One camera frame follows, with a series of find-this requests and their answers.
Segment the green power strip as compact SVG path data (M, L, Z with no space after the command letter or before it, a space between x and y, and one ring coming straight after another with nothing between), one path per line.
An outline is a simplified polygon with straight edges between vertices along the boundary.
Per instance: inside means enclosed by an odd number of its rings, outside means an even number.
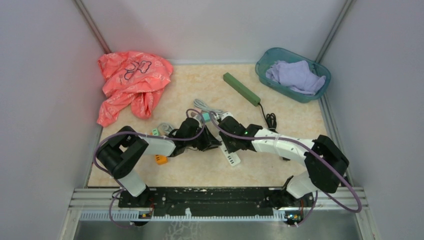
M248 87L246 87L243 83L241 83L239 80L237 80L229 72L225 73L222 78L229 86L231 86L234 90L236 90L242 97L244 97L253 106L256 107L260 105L261 98L257 96L253 91L251 91Z

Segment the white power strip with USB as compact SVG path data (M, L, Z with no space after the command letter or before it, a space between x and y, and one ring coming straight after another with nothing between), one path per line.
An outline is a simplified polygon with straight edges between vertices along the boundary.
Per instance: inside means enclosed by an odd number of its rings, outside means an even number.
M219 148L221 149L221 151L224 154L225 158L227 159L228 163L232 167L241 163L241 159L239 158L239 156L235 152L229 153L229 151L227 150L227 148L224 145L221 145Z

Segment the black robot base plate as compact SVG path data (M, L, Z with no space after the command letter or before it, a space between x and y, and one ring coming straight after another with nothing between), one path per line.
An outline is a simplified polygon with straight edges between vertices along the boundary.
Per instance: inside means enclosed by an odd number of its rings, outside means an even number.
M147 208L155 217L270 217L281 208L311 207L312 193L293 198L281 187L149 187L138 197L123 191L120 208Z

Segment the orange power strip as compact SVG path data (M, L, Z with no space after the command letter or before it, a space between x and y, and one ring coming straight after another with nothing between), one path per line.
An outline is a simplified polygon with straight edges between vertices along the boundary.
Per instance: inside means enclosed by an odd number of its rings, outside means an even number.
M168 163L169 161L168 161L168 157L167 156L163 156L163 155L155 155L155 162L158 164L158 165L164 165L164 164L166 164L166 163Z

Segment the green plug adapter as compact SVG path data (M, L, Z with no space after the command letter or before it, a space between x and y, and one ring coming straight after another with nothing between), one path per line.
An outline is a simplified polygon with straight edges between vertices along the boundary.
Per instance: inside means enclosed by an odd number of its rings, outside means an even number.
M157 128L154 128L151 132L152 132L153 136L160 136L161 135L160 131Z

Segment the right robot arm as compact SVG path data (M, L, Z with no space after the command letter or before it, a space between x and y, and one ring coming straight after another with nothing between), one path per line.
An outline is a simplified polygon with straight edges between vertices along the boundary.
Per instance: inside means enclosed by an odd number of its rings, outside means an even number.
M317 190L335 193L349 166L347 158L326 135L316 139L293 138L256 124L244 127L232 116L223 117L217 126L230 153L239 150L270 153L306 168L286 181L281 199L287 206L295 206L301 197Z

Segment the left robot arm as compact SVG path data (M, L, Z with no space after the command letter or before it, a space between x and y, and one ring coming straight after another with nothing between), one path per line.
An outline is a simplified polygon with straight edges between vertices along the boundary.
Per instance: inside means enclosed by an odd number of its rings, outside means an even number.
M138 207L149 203L150 193L134 167L143 155L176 157L193 148L201 152L219 148L221 142L212 135L201 121L188 117L179 128L164 136L146 135L124 126L111 135L95 151L95 158L104 166L118 184L130 194L130 200Z

